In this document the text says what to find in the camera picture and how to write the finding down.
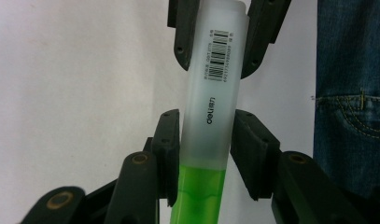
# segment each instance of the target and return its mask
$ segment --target barcode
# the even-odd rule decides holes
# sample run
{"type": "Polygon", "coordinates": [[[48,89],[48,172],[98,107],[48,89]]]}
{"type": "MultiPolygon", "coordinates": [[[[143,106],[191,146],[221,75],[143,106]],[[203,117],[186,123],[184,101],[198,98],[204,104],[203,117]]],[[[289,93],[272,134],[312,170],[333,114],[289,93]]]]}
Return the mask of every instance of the barcode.
{"type": "Polygon", "coordinates": [[[227,57],[229,32],[215,30],[211,46],[210,64],[205,78],[222,81],[224,75],[225,60],[227,57]]]}

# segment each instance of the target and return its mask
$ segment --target barcode label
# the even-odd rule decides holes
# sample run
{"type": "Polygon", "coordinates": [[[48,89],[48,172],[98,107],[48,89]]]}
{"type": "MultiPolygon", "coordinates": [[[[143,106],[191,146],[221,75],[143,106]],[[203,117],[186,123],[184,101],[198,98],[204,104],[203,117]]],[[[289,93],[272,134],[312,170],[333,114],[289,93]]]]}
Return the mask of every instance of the barcode label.
{"type": "Polygon", "coordinates": [[[226,31],[212,30],[210,37],[204,79],[227,81],[229,53],[231,52],[229,42],[232,42],[232,34],[226,31]]]}

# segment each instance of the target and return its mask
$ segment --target screw hole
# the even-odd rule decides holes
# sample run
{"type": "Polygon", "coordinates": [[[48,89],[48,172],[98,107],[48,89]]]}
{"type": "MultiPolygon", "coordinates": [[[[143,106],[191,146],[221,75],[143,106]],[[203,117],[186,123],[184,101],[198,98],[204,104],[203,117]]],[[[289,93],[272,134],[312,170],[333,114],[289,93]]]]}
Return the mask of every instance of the screw hole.
{"type": "Polygon", "coordinates": [[[290,155],[289,158],[291,159],[291,161],[294,161],[294,162],[299,163],[299,164],[306,163],[306,158],[304,158],[303,156],[300,156],[300,155],[293,154],[293,155],[290,155]]]}
{"type": "Polygon", "coordinates": [[[253,60],[253,62],[251,62],[251,65],[253,66],[257,66],[259,64],[259,61],[257,59],[253,60]]]}
{"type": "Polygon", "coordinates": [[[70,191],[63,191],[51,197],[47,202],[47,208],[50,210],[59,209],[68,205],[74,198],[74,194],[70,191]]]}
{"type": "Polygon", "coordinates": [[[184,52],[183,48],[181,48],[181,47],[177,48],[177,53],[182,54],[183,52],[184,52]]]}
{"type": "Polygon", "coordinates": [[[137,154],[135,156],[132,157],[132,162],[134,164],[143,164],[144,162],[146,162],[148,159],[148,156],[145,155],[145,154],[137,154]]]}

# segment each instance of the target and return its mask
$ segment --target black plastic part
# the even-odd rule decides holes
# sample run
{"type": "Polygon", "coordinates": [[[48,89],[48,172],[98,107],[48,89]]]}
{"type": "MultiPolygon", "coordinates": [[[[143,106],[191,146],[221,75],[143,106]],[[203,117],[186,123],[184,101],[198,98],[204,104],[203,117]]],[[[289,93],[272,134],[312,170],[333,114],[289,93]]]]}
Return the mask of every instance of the black plastic part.
{"type": "Polygon", "coordinates": [[[368,217],[372,223],[380,224],[380,187],[374,188],[370,197],[368,217]]]}
{"type": "Polygon", "coordinates": [[[108,224],[159,223],[157,159],[135,152],[123,162],[105,219],[108,224]]]}
{"type": "Polygon", "coordinates": [[[253,74],[268,48],[279,34],[291,0],[252,0],[248,10],[248,25],[242,78],[253,74]]]}
{"type": "Polygon", "coordinates": [[[159,197],[167,198],[168,206],[173,206],[177,198],[179,138],[178,109],[163,113],[152,138],[151,148],[158,161],[159,197]]]}
{"type": "MultiPolygon", "coordinates": [[[[242,78],[253,74],[260,66],[270,43],[276,41],[291,0],[252,0],[248,10],[250,24],[242,78]]],[[[168,26],[176,28],[174,53],[184,70],[190,67],[196,18],[200,0],[170,0],[168,26]]]]}
{"type": "Polygon", "coordinates": [[[272,199],[271,207],[276,224],[296,224],[300,222],[297,213],[289,200],[289,196],[282,188],[279,180],[274,188],[274,197],[272,199]]]}
{"type": "Polygon", "coordinates": [[[310,157],[299,152],[283,152],[277,173],[285,191],[280,195],[288,197],[277,198],[279,195],[276,194],[275,202],[290,200],[299,223],[367,223],[310,157]]]}
{"type": "Polygon", "coordinates": [[[250,197],[271,198],[280,142],[251,113],[236,110],[231,154],[250,197]]]}
{"type": "Polygon", "coordinates": [[[85,197],[77,187],[61,187],[41,197],[22,221],[22,224],[72,224],[80,223],[84,216],[79,211],[85,197]]]}
{"type": "Polygon", "coordinates": [[[199,3],[200,0],[169,1],[168,26],[176,28],[174,53],[178,63],[186,71],[190,67],[199,3]]]}
{"type": "Polygon", "coordinates": [[[114,180],[86,196],[85,207],[90,224],[104,222],[116,184],[117,180],[114,180]]]}
{"type": "Polygon", "coordinates": [[[169,0],[169,8],[167,12],[167,26],[176,28],[177,2],[178,0],[169,0]]]}

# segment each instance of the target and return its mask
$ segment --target stitching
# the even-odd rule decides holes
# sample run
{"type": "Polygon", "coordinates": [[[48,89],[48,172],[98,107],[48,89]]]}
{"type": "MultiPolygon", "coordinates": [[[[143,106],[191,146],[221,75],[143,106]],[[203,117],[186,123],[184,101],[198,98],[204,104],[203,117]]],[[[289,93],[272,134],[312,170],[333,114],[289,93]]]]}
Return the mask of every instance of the stitching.
{"type": "Polygon", "coordinates": [[[339,106],[343,109],[343,110],[345,110],[345,108],[344,108],[344,106],[343,105],[341,105],[341,101],[340,101],[340,99],[346,99],[346,101],[347,101],[347,104],[348,104],[348,106],[349,106],[349,108],[350,109],[355,109],[355,110],[362,110],[362,108],[364,107],[364,103],[363,103],[363,99],[359,99],[358,97],[345,97],[345,96],[339,96],[339,97],[337,97],[336,98],[337,99],[337,101],[338,101],[338,104],[339,104],[339,106]],[[360,102],[360,105],[357,105],[356,107],[354,107],[354,106],[352,106],[350,103],[350,101],[356,101],[356,102],[360,102]]]}
{"type": "Polygon", "coordinates": [[[340,98],[345,98],[348,101],[359,101],[358,96],[328,96],[328,97],[319,97],[316,98],[316,106],[317,107],[329,107],[329,108],[343,108],[339,104],[335,104],[336,100],[339,101],[340,98]]]}
{"type": "Polygon", "coordinates": [[[361,110],[364,109],[364,90],[361,90],[361,107],[360,107],[360,109],[361,110]]]}
{"type": "Polygon", "coordinates": [[[341,104],[341,102],[340,102],[340,100],[339,100],[339,97],[336,97],[335,98],[336,99],[336,101],[338,102],[338,104],[339,104],[339,106],[341,107],[341,110],[342,110],[342,112],[343,112],[343,114],[344,114],[344,117],[345,117],[345,120],[350,124],[350,126],[352,126],[356,131],[358,131],[359,133],[362,133],[362,134],[364,134],[364,135],[366,135],[366,136],[369,136],[369,137],[371,137],[371,138],[377,138],[377,139],[380,139],[380,137],[379,136],[373,136],[373,135],[370,135],[370,134],[367,134],[367,133],[365,133],[365,132],[362,132],[361,130],[359,130],[350,120],[349,120],[349,118],[347,117],[347,115],[346,115],[346,113],[345,113],[345,110],[344,110],[344,107],[342,106],[342,104],[341,104]]]}
{"type": "Polygon", "coordinates": [[[361,122],[361,121],[358,119],[358,117],[355,115],[355,112],[353,111],[352,106],[351,106],[350,104],[348,104],[348,105],[349,105],[350,112],[352,113],[352,116],[355,118],[355,120],[356,120],[359,124],[361,124],[361,126],[363,126],[365,129],[371,130],[371,131],[373,131],[373,132],[380,133],[380,130],[373,129],[373,128],[371,128],[371,127],[365,125],[363,122],[361,122]]]}
{"type": "Polygon", "coordinates": [[[366,97],[366,100],[371,100],[371,101],[374,101],[374,102],[380,102],[380,98],[366,97]]]}

